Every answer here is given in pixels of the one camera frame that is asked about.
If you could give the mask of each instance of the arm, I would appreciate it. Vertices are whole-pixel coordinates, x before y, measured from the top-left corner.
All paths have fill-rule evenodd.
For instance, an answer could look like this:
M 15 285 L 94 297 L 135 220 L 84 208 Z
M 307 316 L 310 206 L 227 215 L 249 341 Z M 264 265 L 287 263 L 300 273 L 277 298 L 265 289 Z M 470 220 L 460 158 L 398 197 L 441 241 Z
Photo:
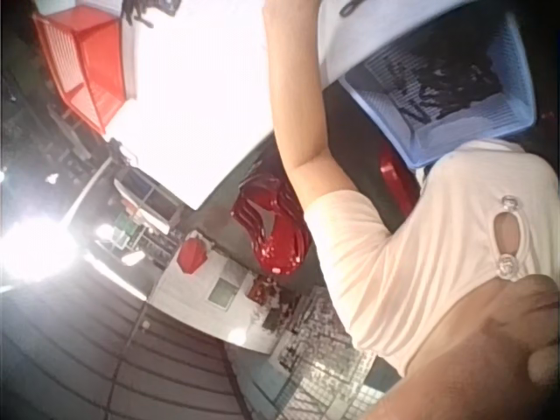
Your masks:
M 356 190 L 328 148 L 317 45 L 320 0 L 267 0 L 263 9 L 276 142 L 304 210 L 318 197 Z

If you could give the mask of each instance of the bright light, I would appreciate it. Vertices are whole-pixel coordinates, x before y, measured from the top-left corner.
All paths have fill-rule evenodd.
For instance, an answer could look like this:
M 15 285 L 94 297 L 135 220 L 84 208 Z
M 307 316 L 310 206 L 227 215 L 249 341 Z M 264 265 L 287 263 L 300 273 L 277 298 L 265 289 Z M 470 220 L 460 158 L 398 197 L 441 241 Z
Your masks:
M 112 269 L 110 269 L 104 262 L 95 258 L 92 254 L 87 253 L 84 255 L 84 259 L 94 266 L 99 273 L 103 274 L 106 278 L 108 278 L 111 282 L 116 284 L 119 287 L 125 289 L 128 293 L 133 296 L 136 296 L 140 300 L 145 301 L 147 299 L 146 295 L 144 295 L 140 290 L 135 288 L 134 286 L 128 284 L 125 280 L 119 277 Z
M 110 241 L 113 239 L 113 235 L 115 234 L 115 228 L 107 223 L 104 223 L 97 227 L 95 234 L 104 241 Z
M 59 179 L 58 173 L 52 173 L 48 177 L 45 178 L 45 182 L 51 184 L 52 186 L 56 184 L 56 181 Z
M 132 267 L 133 265 L 140 263 L 145 257 L 146 254 L 143 251 L 135 251 L 121 258 L 121 262 L 124 265 Z
M 247 340 L 247 332 L 243 328 L 235 328 L 227 336 L 227 341 L 237 346 L 242 346 Z
M 70 266 L 76 256 L 74 238 L 46 218 L 17 223 L 0 241 L 0 261 L 15 278 L 39 281 Z

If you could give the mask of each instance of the red object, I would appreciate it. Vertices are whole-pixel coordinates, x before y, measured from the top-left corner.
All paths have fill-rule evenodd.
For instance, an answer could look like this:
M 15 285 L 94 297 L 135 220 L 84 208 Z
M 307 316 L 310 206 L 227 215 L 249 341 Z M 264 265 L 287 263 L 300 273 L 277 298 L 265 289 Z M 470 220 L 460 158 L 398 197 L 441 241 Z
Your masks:
M 49 16 L 35 13 L 33 20 L 62 100 L 92 129 L 105 134 L 126 101 L 120 20 L 87 6 Z
M 405 216 L 409 216 L 420 197 L 416 178 L 388 145 L 382 146 L 381 175 L 389 192 Z
M 272 232 L 265 237 L 263 219 L 254 205 L 274 214 Z M 287 182 L 270 174 L 250 175 L 240 185 L 232 216 L 247 230 L 253 253 L 270 274 L 289 275 L 303 263 L 311 235 L 303 211 Z
M 199 238 L 187 239 L 177 255 L 178 266 L 185 274 L 193 274 L 207 259 L 207 247 Z

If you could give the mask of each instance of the window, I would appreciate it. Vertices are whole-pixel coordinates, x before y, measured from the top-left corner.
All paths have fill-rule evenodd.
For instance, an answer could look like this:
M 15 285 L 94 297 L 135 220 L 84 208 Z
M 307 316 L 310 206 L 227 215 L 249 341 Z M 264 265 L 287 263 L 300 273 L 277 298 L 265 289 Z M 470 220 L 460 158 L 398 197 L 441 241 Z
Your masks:
M 177 205 L 167 199 L 167 197 L 158 190 L 152 191 L 145 203 L 167 221 L 171 220 L 177 210 Z
M 219 306 L 221 309 L 227 310 L 238 291 L 239 287 L 231 284 L 223 278 L 219 278 L 216 285 L 210 292 L 208 300 Z
M 140 200 L 146 198 L 146 195 L 151 191 L 152 184 L 139 176 L 133 170 L 128 170 L 126 175 L 122 178 L 122 184 L 136 195 Z

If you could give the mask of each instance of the red plastic basket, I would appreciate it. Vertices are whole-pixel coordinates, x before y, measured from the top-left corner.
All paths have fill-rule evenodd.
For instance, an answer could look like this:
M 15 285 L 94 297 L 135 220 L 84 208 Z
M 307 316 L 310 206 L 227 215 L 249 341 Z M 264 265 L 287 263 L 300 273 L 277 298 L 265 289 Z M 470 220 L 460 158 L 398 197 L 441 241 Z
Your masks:
M 126 101 L 120 20 L 87 6 L 49 16 L 35 13 L 33 20 L 63 101 L 92 129 L 105 134 Z

